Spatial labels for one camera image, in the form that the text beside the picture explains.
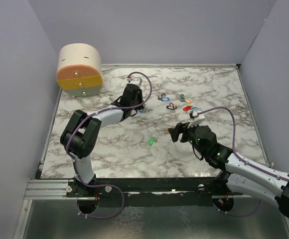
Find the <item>green key tag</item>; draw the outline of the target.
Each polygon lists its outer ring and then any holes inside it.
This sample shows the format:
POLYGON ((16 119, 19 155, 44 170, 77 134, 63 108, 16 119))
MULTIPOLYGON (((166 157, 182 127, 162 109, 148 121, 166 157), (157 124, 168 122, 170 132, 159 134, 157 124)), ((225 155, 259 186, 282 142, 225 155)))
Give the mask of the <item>green key tag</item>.
POLYGON ((157 142, 157 139, 155 137, 151 137, 148 141, 149 146, 153 146, 154 143, 157 142))

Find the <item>red key tag with key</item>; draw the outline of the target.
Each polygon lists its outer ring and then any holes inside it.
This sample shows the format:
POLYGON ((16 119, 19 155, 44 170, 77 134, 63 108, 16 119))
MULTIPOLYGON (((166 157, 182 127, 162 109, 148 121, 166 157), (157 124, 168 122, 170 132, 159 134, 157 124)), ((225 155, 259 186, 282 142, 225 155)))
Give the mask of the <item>red key tag with key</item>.
POLYGON ((190 110, 190 109, 191 109, 191 106, 186 106, 186 107, 183 108, 183 111, 186 112, 186 111, 188 111, 188 110, 190 110))

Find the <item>yellow key tag with key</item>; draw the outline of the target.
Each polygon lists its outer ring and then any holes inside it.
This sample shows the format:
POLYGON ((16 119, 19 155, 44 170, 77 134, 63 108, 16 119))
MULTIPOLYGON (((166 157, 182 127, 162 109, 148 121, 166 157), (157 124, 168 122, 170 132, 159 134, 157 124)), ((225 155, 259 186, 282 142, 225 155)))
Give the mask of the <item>yellow key tag with key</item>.
POLYGON ((184 101, 188 104, 192 104, 192 100, 188 99, 188 98, 185 98, 184 101))

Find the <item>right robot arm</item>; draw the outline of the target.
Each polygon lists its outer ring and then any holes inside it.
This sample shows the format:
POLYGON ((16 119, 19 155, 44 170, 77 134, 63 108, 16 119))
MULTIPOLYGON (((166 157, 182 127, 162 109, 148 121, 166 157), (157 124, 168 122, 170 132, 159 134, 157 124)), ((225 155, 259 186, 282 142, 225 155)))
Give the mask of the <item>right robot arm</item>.
POLYGON ((220 169, 214 189, 220 195, 241 193, 271 203, 289 218, 289 174, 258 164, 235 153, 217 141, 209 126, 189 127, 178 123, 169 128, 173 142, 189 142, 195 155, 211 167, 220 169))

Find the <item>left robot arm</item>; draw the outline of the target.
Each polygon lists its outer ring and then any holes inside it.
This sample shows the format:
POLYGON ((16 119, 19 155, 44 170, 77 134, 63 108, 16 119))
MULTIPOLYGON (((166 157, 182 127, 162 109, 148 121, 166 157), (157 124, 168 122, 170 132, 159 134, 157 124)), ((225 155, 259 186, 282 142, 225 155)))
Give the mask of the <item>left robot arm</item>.
POLYGON ((95 191, 92 180, 90 154, 95 147, 100 129, 132 117, 132 110, 144 107, 143 94, 139 83, 128 83, 122 96, 107 108, 91 113, 76 110, 65 127, 60 143, 73 159, 75 178, 80 181, 78 191, 83 196, 91 196, 95 191))

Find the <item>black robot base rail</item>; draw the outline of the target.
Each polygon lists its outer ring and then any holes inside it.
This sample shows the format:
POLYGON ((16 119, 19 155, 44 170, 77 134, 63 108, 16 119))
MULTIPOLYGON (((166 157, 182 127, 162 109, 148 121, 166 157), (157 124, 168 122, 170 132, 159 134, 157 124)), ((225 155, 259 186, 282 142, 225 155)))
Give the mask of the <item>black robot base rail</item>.
POLYGON ((212 206, 214 198, 232 196, 215 177, 98 178, 91 187, 69 180, 66 196, 101 207, 212 206))

